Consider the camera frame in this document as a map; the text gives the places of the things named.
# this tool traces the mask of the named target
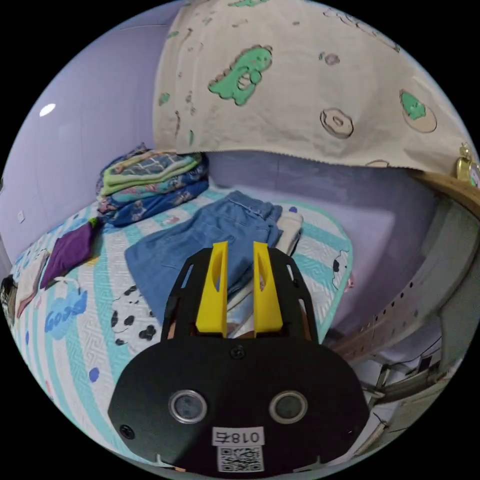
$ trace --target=folded blanket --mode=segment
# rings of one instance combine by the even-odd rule
[[[100,175],[98,176],[98,180],[96,181],[96,187],[95,187],[95,192],[96,195],[100,195],[100,192],[102,191],[102,188],[104,187],[104,173],[105,170],[107,170],[109,167],[116,165],[120,162],[123,162],[124,160],[128,160],[132,157],[136,157],[137,155],[144,154],[145,152],[148,152],[149,149],[147,146],[142,142],[140,145],[137,145],[132,151],[129,151],[126,155],[121,155],[118,156],[117,158],[114,158],[108,165],[104,166],[100,172]]]
[[[201,153],[176,155],[150,150],[105,170],[100,194],[106,197],[128,187],[164,182],[192,170],[201,161]]]
[[[118,210],[138,200],[147,199],[159,194],[168,194],[175,190],[192,185],[202,179],[208,172],[208,161],[205,158],[195,168],[168,180],[146,185],[135,185],[124,188],[112,195],[98,198],[98,211],[102,214]]]
[[[468,133],[392,40],[304,0],[193,0],[175,18],[153,96],[155,148],[258,150],[455,175]]]
[[[205,178],[192,185],[184,186],[178,190],[166,194],[159,194],[137,200],[119,208],[107,211],[99,217],[107,224],[115,227],[126,227],[140,220],[153,217],[165,210],[178,207],[189,200],[193,200],[209,187],[209,181]]]

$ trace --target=white cloth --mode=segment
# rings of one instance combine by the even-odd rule
[[[21,272],[15,299],[15,314],[17,318],[20,318],[25,307],[37,294],[40,276],[49,256],[50,253],[47,250],[41,250],[37,257]]]
[[[398,45],[304,0],[187,2],[158,64],[153,137],[179,154],[259,150],[452,176],[470,141]]]
[[[278,228],[282,230],[282,234],[275,248],[291,255],[300,238],[303,222],[304,218],[299,213],[284,211],[276,223]],[[254,328],[253,289],[254,282],[251,280],[228,302],[226,321],[237,325],[236,329],[230,334],[232,338],[241,335],[240,330],[245,333]]]

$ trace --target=blue jeans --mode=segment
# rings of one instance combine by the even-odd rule
[[[253,243],[276,245],[281,214],[281,206],[234,191],[200,208],[190,220],[128,248],[125,259],[131,276],[158,323],[163,324],[167,299],[187,258],[214,243],[228,241],[228,294],[244,287],[253,277]]]

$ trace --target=quilted bed cover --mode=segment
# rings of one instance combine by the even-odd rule
[[[108,407],[122,370],[135,355],[160,341],[161,327],[134,285],[125,250],[152,232],[189,219],[229,191],[211,186],[195,200],[152,218],[125,228],[105,227],[92,258],[72,270],[67,281],[40,290],[13,327],[24,361],[58,409],[92,440],[129,459],[147,463],[120,439]],[[303,215],[293,258],[312,294],[322,341],[351,273],[352,243],[319,208],[299,202],[275,203],[285,210],[295,206]],[[14,278],[18,280],[38,252],[51,252],[58,238],[96,216],[96,208],[96,203],[89,205],[39,238],[17,259]],[[341,278],[332,282],[334,261],[339,257],[344,263]]]

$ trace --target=qr code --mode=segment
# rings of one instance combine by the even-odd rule
[[[263,472],[264,457],[261,446],[218,448],[219,472]]]

